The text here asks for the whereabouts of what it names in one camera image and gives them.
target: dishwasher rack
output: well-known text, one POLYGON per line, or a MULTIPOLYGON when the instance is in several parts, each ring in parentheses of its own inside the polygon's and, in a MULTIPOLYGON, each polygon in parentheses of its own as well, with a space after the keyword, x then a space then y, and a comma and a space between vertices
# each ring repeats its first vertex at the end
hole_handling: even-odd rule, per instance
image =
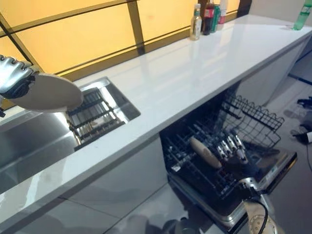
MULTIPOLYGON (((274 151, 273 146, 280 140, 276 131, 283 122, 283 118, 240 96, 225 93, 223 98, 215 97, 160 133, 167 171, 203 196, 225 201, 230 194, 238 193, 236 177, 224 167, 216 170, 207 165, 191 148, 190 138, 201 141, 218 157, 216 146, 226 136, 237 134, 247 148, 249 160, 256 165, 263 153, 274 151)), ((259 169, 253 176, 260 178, 261 173, 259 169)))
POLYGON ((98 88, 83 92, 82 105, 66 112, 69 129, 74 133, 80 149, 85 144, 125 124, 103 98, 98 88))

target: stainless steel sink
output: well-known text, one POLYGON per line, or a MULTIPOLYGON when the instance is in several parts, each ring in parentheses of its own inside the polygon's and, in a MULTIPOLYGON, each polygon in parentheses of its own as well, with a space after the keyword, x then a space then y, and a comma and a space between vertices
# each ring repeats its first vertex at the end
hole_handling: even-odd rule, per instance
POLYGON ((97 91, 104 106, 109 107, 102 115, 88 115, 88 119, 81 121, 93 124, 89 124, 92 134, 87 134, 88 137, 81 137, 79 128, 77 131, 71 122, 72 113, 88 110, 87 100, 82 104, 84 107, 74 112, 24 111, 0 125, 0 194, 140 115, 108 78, 101 78, 81 90, 84 96, 97 91), (108 115, 114 117, 109 123, 104 121, 108 115))

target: kitchen sink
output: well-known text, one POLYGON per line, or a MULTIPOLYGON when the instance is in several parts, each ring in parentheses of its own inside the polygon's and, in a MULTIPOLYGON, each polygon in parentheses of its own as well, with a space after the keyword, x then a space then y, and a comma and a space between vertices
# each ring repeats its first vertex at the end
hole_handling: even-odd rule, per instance
POLYGON ((0 194, 140 115, 108 78, 66 113, 24 111, 0 125, 0 194))

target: white countertop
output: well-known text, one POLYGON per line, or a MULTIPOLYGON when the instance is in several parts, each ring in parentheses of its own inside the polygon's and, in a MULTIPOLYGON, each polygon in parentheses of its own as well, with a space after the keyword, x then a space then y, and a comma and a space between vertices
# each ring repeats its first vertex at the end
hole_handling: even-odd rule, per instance
POLYGON ((143 143, 312 33, 244 16, 199 41, 183 39, 76 81, 108 76, 141 115, 0 195, 0 230, 143 143))

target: white plate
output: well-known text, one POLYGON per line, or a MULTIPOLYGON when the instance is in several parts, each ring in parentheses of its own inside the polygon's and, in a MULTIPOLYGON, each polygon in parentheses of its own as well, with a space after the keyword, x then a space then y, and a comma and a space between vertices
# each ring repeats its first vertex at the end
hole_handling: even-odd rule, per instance
POLYGON ((63 112, 82 104, 82 92, 71 81, 46 73, 38 73, 35 78, 29 92, 23 97, 11 99, 13 103, 40 112, 63 112))

